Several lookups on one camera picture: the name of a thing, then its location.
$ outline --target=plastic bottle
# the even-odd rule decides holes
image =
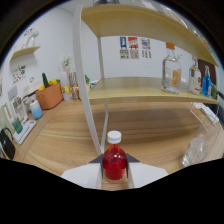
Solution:
[[[175,46],[166,43],[167,57],[163,60],[162,90],[178,94],[181,81],[181,64],[175,56]]]
[[[70,100],[72,98],[71,92],[70,92],[70,85],[69,85],[69,79],[66,72],[60,73],[60,82],[61,82],[61,91],[64,97],[64,100]]]
[[[192,56],[195,64],[189,70],[188,91],[199,95],[201,92],[201,72],[198,69],[197,57]]]
[[[209,67],[205,65],[205,77],[203,78],[202,94],[204,94],[207,97],[211,97],[211,90],[212,90],[212,82],[210,80]]]
[[[107,134],[110,148],[104,152],[103,168],[105,176],[109,180],[121,180],[125,174],[127,157],[120,148],[121,133],[119,131],[110,131]]]

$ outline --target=wooden shelf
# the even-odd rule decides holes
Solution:
[[[27,47],[27,48],[23,48],[21,50],[15,51],[11,57],[11,60],[18,58],[20,56],[26,55],[26,54],[31,54],[31,53],[35,52],[38,48],[40,48],[40,46]]]
[[[162,91],[161,78],[122,77],[101,79],[89,92],[91,105],[135,102],[200,102],[219,104],[215,99],[187,91],[187,83],[181,82],[180,93]]]
[[[82,20],[99,37],[148,37],[175,46],[216,66],[213,56],[190,30],[172,18],[154,10],[122,4],[84,8]]]

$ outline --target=wooden floor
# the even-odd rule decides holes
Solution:
[[[182,157],[200,126],[190,113],[190,103],[114,104],[108,105],[108,109],[107,131],[122,133],[121,148],[126,153],[144,164],[164,168],[169,174],[184,168]],[[101,137],[104,106],[92,106],[92,111]],[[195,109],[195,113],[203,119],[204,115],[199,110]],[[217,147],[223,144],[222,134],[221,129]],[[44,111],[44,116],[37,120],[37,125],[23,144],[15,145],[14,161],[37,166],[57,176],[65,170],[86,165],[98,156],[81,101],[62,101],[54,109]],[[223,149],[206,159],[221,158],[222,154]],[[102,189],[128,189],[127,178],[119,184],[104,178]]]

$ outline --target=orange basket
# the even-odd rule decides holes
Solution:
[[[60,82],[35,94],[42,110],[52,109],[64,99]]]

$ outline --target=red bottle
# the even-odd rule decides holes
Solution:
[[[121,180],[125,174],[127,157],[120,148],[121,133],[119,131],[110,131],[107,134],[110,148],[104,152],[103,168],[105,176],[110,180]]]

